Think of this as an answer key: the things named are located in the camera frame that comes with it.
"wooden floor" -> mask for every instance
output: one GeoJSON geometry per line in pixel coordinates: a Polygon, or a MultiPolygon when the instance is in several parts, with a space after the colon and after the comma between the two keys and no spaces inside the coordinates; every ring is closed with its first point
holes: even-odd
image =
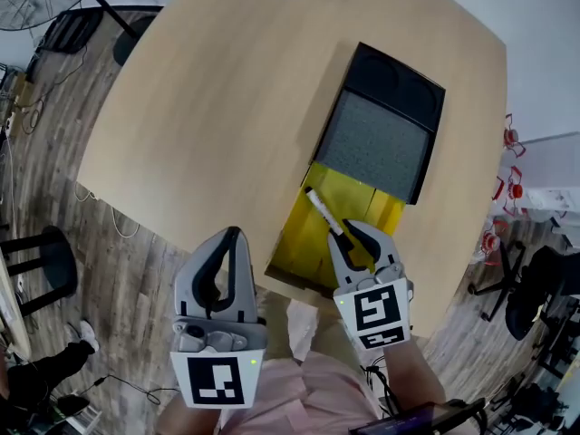
{"type": "MultiPolygon", "coordinates": [[[[119,33],[118,26],[105,16],[88,44],[82,68],[48,96],[34,133],[20,131],[13,141],[17,234],[37,234],[49,224],[62,229],[71,242],[80,278],[75,296],[34,314],[34,322],[29,323],[34,358],[60,352],[65,346],[63,325],[77,324],[82,317],[94,325],[101,342],[101,351],[62,384],[63,392],[84,390],[108,373],[147,389],[175,384],[169,363],[174,336],[172,288],[188,254],[144,228],[133,238],[119,237],[109,206],[92,198],[79,202],[74,196],[92,125],[120,70],[111,57],[119,33]]],[[[78,66],[81,59],[82,51],[76,55],[44,53],[36,66],[35,97],[78,66]]],[[[6,165],[1,216],[11,221],[9,170],[6,165]]],[[[85,197],[84,188],[76,191],[79,198],[85,197]]],[[[133,222],[117,216],[120,229],[132,232],[133,222]]],[[[549,244],[563,248],[561,239],[549,229],[549,225],[517,223],[510,235],[530,245],[529,258],[533,247],[549,244]]],[[[23,260],[33,256],[23,256],[23,260]]],[[[483,285],[500,277],[499,267],[470,267],[440,329],[431,339],[420,340],[449,397],[470,399],[490,394],[506,376],[527,366],[531,344],[543,331],[538,324],[519,343],[509,335],[501,312],[493,324],[479,319],[482,308],[489,310],[496,295],[475,298],[467,294],[467,285],[483,285]]],[[[27,273],[25,282],[32,296],[47,288],[40,271],[27,273]]],[[[131,387],[109,379],[88,395],[104,412],[99,432],[152,432],[160,408],[131,387]]],[[[165,403],[171,392],[159,396],[165,403]]]]}

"stool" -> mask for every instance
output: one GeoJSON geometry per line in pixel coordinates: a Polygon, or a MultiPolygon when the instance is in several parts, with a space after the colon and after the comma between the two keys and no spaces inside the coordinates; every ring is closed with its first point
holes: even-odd
{"type": "Polygon", "coordinates": [[[0,250],[4,255],[34,247],[39,247],[40,257],[8,266],[8,275],[17,276],[41,267],[53,290],[27,303],[20,304],[22,316],[32,314],[61,298],[74,295],[79,284],[73,251],[66,236],[58,227],[45,227],[39,236],[0,242],[0,250]]]}

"wooden table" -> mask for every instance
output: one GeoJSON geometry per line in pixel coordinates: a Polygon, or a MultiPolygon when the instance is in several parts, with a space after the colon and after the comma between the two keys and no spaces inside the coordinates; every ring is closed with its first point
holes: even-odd
{"type": "Polygon", "coordinates": [[[30,339],[20,314],[20,307],[16,302],[14,283],[8,275],[4,256],[0,251],[0,314],[6,328],[12,337],[9,350],[18,354],[21,358],[30,360],[32,351],[30,339]]]}
{"type": "Polygon", "coordinates": [[[78,181],[189,251],[242,227],[259,285],[320,303],[264,270],[359,42],[447,90],[395,233],[428,336],[488,212],[506,114],[505,45],[451,0],[173,0],[113,85],[78,181]]]}

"shoe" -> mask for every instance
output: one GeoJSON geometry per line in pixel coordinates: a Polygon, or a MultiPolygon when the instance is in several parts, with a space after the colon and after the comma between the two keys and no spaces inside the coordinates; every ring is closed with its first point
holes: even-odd
{"type": "Polygon", "coordinates": [[[64,325],[64,338],[66,338],[67,343],[78,343],[81,340],[81,335],[71,323],[66,323],[64,325]]]}
{"type": "Polygon", "coordinates": [[[86,321],[81,321],[81,340],[88,343],[95,353],[97,353],[101,348],[99,342],[97,342],[97,337],[94,334],[94,329],[86,321]]]}

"black and white marker tag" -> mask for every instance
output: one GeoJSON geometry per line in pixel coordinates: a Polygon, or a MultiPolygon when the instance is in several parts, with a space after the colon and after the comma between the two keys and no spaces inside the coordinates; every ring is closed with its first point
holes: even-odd
{"type": "Polygon", "coordinates": [[[171,353],[183,399],[190,408],[250,408],[265,350],[171,353]]]}
{"type": "Polygon", "coordinates": [[[346,328],[364,348],[378,348],[411,338],[406,278],[334,297],[346,328]]]}

